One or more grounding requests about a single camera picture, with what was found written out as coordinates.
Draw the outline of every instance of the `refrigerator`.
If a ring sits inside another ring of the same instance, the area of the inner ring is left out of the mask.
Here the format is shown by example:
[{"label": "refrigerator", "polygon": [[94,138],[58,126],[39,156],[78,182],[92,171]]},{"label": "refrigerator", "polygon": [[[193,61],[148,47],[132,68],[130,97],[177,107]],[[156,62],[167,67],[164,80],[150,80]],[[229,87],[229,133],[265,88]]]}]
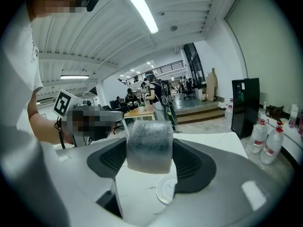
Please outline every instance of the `refrigerator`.
[{"label": "refrigerator", "polygon": [[233,117],[232,131],[240,139],[251,135],[253,125],[257,123],[260,85],[259,78],[232,81]]}]

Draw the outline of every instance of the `fluorescent light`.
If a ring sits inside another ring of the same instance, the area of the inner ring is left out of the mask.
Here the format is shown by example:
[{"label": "fluorescent light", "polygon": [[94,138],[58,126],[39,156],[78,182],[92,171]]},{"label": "fluorescent light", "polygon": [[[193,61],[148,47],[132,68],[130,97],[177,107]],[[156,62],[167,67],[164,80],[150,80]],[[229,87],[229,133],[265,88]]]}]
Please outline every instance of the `fluorescent light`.
[{"label": "fluorescent light", "polygon": [[60,79],[87,79],[89,76],[83,75],[62,75]]},{"label": "fluorescent light", "polygon": [[152,17],[152,13],[148,8],[145,0],[130,0],[133,5],[136,7],[140,15],[142,16],[143,20],[145,21],[147,27],[149,28],[152,34],[158,32],[158,28],[156,25],[155,20]]}]

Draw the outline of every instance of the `white ceiling panel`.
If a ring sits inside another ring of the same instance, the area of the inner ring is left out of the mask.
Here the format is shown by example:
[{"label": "white ceiling panel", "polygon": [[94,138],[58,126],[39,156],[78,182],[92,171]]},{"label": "white ceiling panel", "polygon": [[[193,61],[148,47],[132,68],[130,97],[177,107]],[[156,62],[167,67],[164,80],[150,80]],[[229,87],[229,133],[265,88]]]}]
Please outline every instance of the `white ceiling panel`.
[{"label": "white ceiling panel", "polygon": [[[156,34],[149,32],[130,0],[100,0],[92,12],[36,19],[33,38],[41,54],[40,77],[46,85],[39,97],[52,96],[60,89],[85,90],[94,79],[128,70],[132,62],[151,53],[203,40],[204,27],[216,18],[221,1],[146,0],[159,29]],[[171,32],[171,26],[178,29]],[[66,82],[60,80],[62,74],[89,75],[89,83]]]}]

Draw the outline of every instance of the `wooden step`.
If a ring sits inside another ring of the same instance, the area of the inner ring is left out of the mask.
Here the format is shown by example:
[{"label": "wooden step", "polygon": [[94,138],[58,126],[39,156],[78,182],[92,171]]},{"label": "wooden step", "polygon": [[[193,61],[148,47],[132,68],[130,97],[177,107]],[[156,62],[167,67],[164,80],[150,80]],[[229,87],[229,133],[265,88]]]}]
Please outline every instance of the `wooden step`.
[{"label": "wooden step", "polygon": [[195,123],[224,117],[225,111],[216,110],[208,113],[195,114],[178,118],[178,124]]},{"label": "wooden step", "polygon": [[191,115],[196,115],[196,114],[209,113],[209,112],[217,111],[217,110],[221,110],[221,108],[218,106],[212,105],[212,106],[204,107],[204,108],[193,108],[193,109],[179,111],[179,112],[176,112],[176,116],[178,118],[180,118],[180,117],[186,117],[186,116],[191,116]]}]

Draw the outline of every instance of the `gray cylinder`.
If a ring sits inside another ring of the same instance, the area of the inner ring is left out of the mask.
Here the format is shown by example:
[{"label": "gray cylinder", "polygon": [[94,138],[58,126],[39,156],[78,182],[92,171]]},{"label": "gray cylinder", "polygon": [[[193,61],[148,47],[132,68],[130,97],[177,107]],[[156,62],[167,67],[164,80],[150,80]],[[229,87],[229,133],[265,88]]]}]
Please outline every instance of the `gray cylinder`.
[{"label": "gray cylinder", "polygon": [[169,173],[172,142],[170,121],[136,121],[126,145],[128,168],[150,174]]}]

